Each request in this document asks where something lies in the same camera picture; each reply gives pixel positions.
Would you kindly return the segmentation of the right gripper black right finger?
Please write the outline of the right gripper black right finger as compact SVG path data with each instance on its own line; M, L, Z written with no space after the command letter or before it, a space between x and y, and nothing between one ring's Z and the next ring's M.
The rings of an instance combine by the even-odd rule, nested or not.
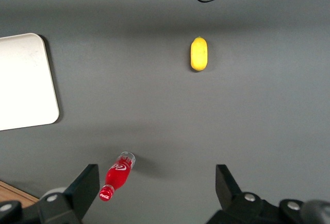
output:
M208 223L283 223L279 208L254 193L243 192L226 165L216 166L216 194L221 205Z

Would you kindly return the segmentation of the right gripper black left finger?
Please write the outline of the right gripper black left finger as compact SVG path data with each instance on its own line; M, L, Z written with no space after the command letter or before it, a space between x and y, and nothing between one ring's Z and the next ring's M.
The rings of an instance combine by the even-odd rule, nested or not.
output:
M89 164L63 192L52 192L40 199L40 222L82 223L99 189L98 165Z

